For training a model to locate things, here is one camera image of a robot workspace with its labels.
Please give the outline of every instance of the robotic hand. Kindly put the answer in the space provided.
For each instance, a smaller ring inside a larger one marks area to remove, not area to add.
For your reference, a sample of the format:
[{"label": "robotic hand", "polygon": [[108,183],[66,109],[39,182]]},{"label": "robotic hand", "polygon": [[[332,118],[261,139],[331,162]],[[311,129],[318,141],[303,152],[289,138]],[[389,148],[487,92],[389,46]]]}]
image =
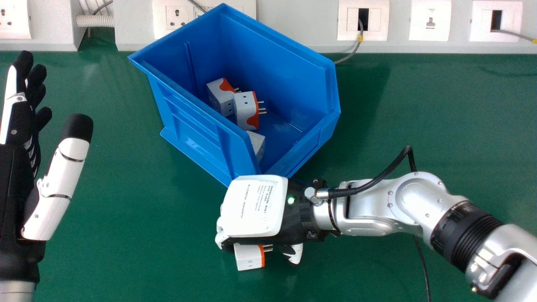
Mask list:
[{"label": "robotic hand", "polygon": [[38,263],[70,199],[88,153],[93,121],[73,114],[65,122],[48,172],[41,163],[38,135],[52,112],[36,108],[45,96],[46,68],[21,52],[6,81],[0,126],[0,301],[32,301]]},{"label": "robotic hand", "polygon": [[[385,179],[406,155],[413,172]],[[216,232],[218,247],[234,250],[239,271],[264,267],[264,253],[273,249],[299,264],[303,243],[328,234],[410,233],[464,272],[473,292],[501,302],[537,297],[537,239],[451,195],[435,175],[417,172],[410,147],[376,178],[333,189],[322,179],[238,177],[220,207]]]}]

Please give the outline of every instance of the gray cable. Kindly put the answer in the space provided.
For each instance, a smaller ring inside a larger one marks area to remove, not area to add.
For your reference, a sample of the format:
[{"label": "gray cable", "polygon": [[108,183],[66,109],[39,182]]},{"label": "gray cable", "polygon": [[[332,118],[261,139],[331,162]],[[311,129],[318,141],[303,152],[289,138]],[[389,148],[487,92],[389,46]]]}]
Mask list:
[{"label": "gray cable", "polygon": [[[360,26],[360,37],[363,37],[364,36],[364,25],[362,24],[362,21],[360,19],[358,19],[358,25]],[[347,61],[348,59],[350,59],[352,56],[354,56],[356,54],[356,52],[358,51],[358,47],[360,47],[360,44],[362,44],[362,42],[360,40],[358,40],[358,42],[356,43],[356,47],[354,48],[354,50],[348,54],[346,57],[342,58],[342,59],[339,59],[337,61],[334,61],[334,64],[340,64],[342,62],[345,62]]]},{"label": "gray cable", "polygon": [[523,35],[523,34],[519,34],[519,33],[514,33],[514,32],[510,32],[510,31],[505,31],[505,30],[491,30],[490,32],[499,32],[499,33],[510,34],[510,35],[515,36],[515,37],[519,37],[520,39],[528,40],[530,42],[535,43],[535,39],[530,38],[530,37],[528,37],[526,35]]},{"label": "gray cable", "polygon": [[188,2],[194,4],[194,6],[197,7],[197,8],[198,8],[200,11],[202,11],[203,13],[206,13],[206,12],[207,12],[207,11],[204,10],[204,9],[201,7],[201,5],[199,5],[196,1],[194,1],[194,0],[188,0]]},{"label": "gray cable", "polygon": [[[107,1],[105,3],[103,3],[101,6],[99,6],[97,9],[95,9],[93,11],[93,13],[91,14],[92,16],[95,16],[98,12],[101,11],[101,9],[109,6],[110,4],[112,4],[114,2],[114,0],[110,0],[110,1]],[[88,27],[88,38],[91,38],[91,27]]]}]

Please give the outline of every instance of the cable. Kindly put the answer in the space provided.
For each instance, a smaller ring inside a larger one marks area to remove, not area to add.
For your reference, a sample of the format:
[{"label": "cable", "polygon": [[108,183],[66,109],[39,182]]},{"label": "cable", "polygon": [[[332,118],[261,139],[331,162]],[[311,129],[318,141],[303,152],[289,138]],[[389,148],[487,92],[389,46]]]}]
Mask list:
[{"label": "cable", "polygon": [[[107,1],[105,3],[103,3],[101,6],[99,6],[97,9],[95,9],[93,11],[93,13],[91,14],[92,16],[95,16],[98,12],[100,12],[103,8],[109,6],[110,4],[114,3],[114,0],[110,0],[110,1]],[[91,27],[88,27],[88,38],[91,38]]]},{"label": "cable", "polygon": [[416,248],[418,249],[418,254],[419,254],[419,260],[422,263],[423,278],[425,279],[425,290],[427,291],[427,302],[431,302],[431,288],[429,287],[429,275],[427,273],[427,266],[425,265],[425,258],[423,257],[422,247],[419,244],[419,239],[417,236],[414,236],[414,243],[416,243]]},{"label": "cable", "polygon": [[360,19],[358,19],[358,25],[360,26],[360,35],[358,36],[358,41],[356,43],[356,47],[346,57],[344,57],[342,59],[339,59],[337,61],[334,61],[334,64],[340,64],[340,63],[343,63],[343,62],[347,61],[352,56],[354,56],[356,54],[356,52],[358,51],[358,47],[360,47],[360,44],[362,44],[362,41],[364,40],[364,26],[363,26],[362,21]]},{"label": "cable", "polygon": [[194,6],[197,7],[197,8],[198,8],[200,11],[202,11],[203,13],[206,13],[206,12],[207,12],[207,11],[206,11],[205,9],[203,9],[203,8],[201,7],[201,5],[199,5],[196,1],[194,1],[194,0],[188,0],[188,2],[194,4]]},{"label": "cable", "polygon": [[505,30],[491,30],[490,32],[499,32],[499,33],[510,34],[510,35],[515,36],[515,37],[519,37],[520,39],[528,40],[533,44],[537,44],[537,39],[530,38],[530,37],[528,37],[526,35],[523,35],[523,34],[514,33],[514,32],[510,32],[510,31],[505,31]]},{"label": "cable", "polygon": [[394,159],[394,161],[384,170],[381,174],[377,175],[375,178],[370,180],[368,183],[361,185],[357,188],[350,188],[350,189],[329,189],[328,190],[328,198],[338,198],[338,197],[346,197],[350,195],[355,195],[360,192],[363,192],[372,186],[378,184],[381,180],[385,179],[390,173],[392,173],[397,166],[401,164],[401,162],[404,160],[404,158],[408,155],[408,163],[410,165],[410,170],[416,171],[416,163],[414,161],[414,152],[412,151],[411,146],[406,146],[401,153]]}]

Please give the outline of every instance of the flexible hose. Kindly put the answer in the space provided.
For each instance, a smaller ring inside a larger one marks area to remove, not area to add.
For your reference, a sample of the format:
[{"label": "flexible hose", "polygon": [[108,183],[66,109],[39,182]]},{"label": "flexible hose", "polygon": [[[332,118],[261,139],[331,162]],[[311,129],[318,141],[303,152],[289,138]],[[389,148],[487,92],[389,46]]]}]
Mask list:
[{"label": "flexible hose", "polygon": [[78,27],[114,27],[114,16],[78,15],[76,25]]}]

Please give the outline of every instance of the black rectangular opening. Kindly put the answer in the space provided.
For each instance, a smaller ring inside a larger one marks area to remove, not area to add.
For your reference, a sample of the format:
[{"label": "black rectangular opening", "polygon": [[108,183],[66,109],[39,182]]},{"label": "black rectangular opening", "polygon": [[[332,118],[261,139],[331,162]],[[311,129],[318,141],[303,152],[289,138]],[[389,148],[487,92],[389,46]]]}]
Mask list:
[{"label": "black rectangular opening", "polygon": [[369,9],[358,9],[358,19],[362,21],[364,31],[369,28]]},{"label": "black rectangular opening", "polygon": [[492,22],[490,23],[490,30],[499,30],[502,24],[502,11],[492,11]]}]

